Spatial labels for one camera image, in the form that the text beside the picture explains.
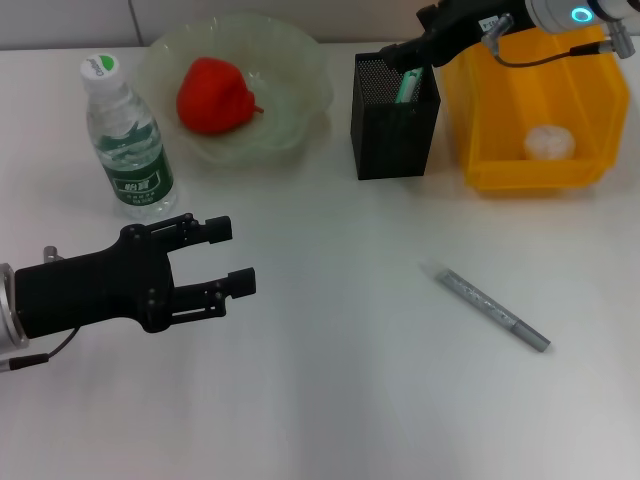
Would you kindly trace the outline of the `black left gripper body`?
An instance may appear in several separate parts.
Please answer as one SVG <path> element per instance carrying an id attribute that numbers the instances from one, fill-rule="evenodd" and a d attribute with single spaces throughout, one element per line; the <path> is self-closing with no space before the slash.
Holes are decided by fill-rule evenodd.
<path id="1" fill-rule="evenodd" d="M 18 270 L 15 310 L 29 339 L 114 318 L 159 333 L 171 324 L 173 289 L 166 250 L 134 224 L 105 250 Z"/>

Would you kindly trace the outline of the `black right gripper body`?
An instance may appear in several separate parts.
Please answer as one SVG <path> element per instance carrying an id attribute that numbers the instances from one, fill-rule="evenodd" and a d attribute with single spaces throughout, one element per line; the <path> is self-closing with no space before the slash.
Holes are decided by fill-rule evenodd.
<path id="1" fill-rule="evenodd" d="M 510 14 L 509 33 L 534 28 L 525 0 L 439 0 L 417 12 L 424 28 L 421 59 L 441 67 L 467 48 L 480 43 L 485 31 L 481 23 Z"/>

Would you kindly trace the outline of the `green toothbrush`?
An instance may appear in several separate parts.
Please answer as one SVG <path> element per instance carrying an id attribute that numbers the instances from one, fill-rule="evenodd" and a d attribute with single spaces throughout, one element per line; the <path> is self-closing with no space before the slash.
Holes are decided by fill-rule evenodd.
<path id="1" fill-rule="evenodd" d="M 395 103 L 409 103 L 416 88 L 420 85 L 423 69 L 409 70 L 403 74 L 402 81 L 396 95 Z"/>

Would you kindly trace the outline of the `clear green-label water bottle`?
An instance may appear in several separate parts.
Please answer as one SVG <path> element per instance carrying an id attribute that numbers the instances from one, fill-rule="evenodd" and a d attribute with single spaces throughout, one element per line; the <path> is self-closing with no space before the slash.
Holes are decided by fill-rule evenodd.
<path id="1" fill-rule="evenodd" d="M 168 215 L 177 190 L 151 110 L 110 53 L 86 57 L 80 75 L 89 138 L 116 199 L 134 219 Z"/>

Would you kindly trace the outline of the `white paper ball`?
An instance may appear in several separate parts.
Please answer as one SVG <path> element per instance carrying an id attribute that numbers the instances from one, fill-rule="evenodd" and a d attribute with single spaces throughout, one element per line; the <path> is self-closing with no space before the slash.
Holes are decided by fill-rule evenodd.
<path id="1" fill-rule="evenodd" d="M 571 159 L 576 150 L 573 134 L 556 125 L 532 128 L 524 139 L 524 152 L 529 160 L 555 161 Z"/>

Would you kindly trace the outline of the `grey pen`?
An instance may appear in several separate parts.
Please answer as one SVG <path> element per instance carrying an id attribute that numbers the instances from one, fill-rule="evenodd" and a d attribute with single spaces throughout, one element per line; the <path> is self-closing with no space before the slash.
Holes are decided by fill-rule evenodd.
<path id="1" fill-rule="evenodd" d="M 551 345 L 546 337 L 453 270 L 439 272 L 436 280 L 537 352 L 543 353 Z"/>

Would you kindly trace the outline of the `black mesh pen holder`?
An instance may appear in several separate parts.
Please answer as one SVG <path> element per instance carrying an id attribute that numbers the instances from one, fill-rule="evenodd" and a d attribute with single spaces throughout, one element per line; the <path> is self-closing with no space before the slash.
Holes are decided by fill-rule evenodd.
<path id="1" fill-rule="evenodd" d="M 355 56 L 350 135 L 360 180 L 424 174 L 441 99 L 431 68 L 407 101 L 398 99 L 403 78 L 378 53 Z"/>

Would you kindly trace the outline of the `green glass fruit bowl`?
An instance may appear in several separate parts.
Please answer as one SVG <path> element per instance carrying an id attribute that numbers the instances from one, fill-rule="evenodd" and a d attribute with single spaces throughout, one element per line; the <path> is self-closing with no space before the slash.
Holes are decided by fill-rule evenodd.
<path id="1" fill-rule="evenodd" d="M 235 65 L 264 111 L 222 135 L 188 131 L 178 118 L 176 95 L 200 57 Z M 131 80 L 163 132 L 173 133 L 202 160 L 228 168 L 295 160 L 333 100 L 321 46 L 299 28 L 255 13 L 213 17 L 162 36 L 146 50 Z"/>

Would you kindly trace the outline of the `yellow plastic bin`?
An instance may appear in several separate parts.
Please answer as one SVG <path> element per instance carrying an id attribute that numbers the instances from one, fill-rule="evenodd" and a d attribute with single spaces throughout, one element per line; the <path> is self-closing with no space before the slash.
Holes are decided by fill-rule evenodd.
<path id="1" fill-rule="evenodd" d="M 582 188 L 615 164 L 630 92 L 614 55 L 512 69 L 476 44 L 439 72 L 457 158 L 475 189 Z M 543 125 L 566 128 L 574 153 L 561 160 L 529 156 L 525 138 Z"/>

